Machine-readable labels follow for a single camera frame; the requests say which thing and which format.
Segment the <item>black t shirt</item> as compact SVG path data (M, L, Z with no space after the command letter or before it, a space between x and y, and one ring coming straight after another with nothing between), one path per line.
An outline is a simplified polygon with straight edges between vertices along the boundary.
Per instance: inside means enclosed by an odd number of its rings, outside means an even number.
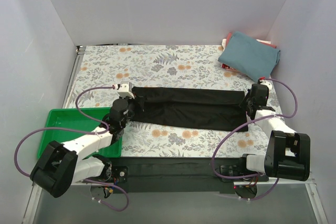
M133 121L200 130L232 131L247 122L244 91L134 87Z

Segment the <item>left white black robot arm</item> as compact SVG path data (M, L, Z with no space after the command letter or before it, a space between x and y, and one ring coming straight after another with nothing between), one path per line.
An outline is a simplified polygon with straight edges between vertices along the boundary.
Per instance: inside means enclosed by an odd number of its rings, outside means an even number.
M98 152L122 137L135 108L133 99L118 98L102 123L89 134L65 143L51 141L33 168L30 180L55 198L62 196L72 183L87 178L108 181L112 164Z

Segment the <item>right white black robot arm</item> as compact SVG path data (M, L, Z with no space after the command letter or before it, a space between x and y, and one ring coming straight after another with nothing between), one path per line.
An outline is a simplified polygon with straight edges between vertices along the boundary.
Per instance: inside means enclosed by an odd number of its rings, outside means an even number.
M250 122L256 124L269 137L264 155L245 154L239 159L238 170L223 174L225 179L248 181L254 176L306 181L310 174L310 137L288 127L267 106L270 83L254 83L248 89L240 106Z

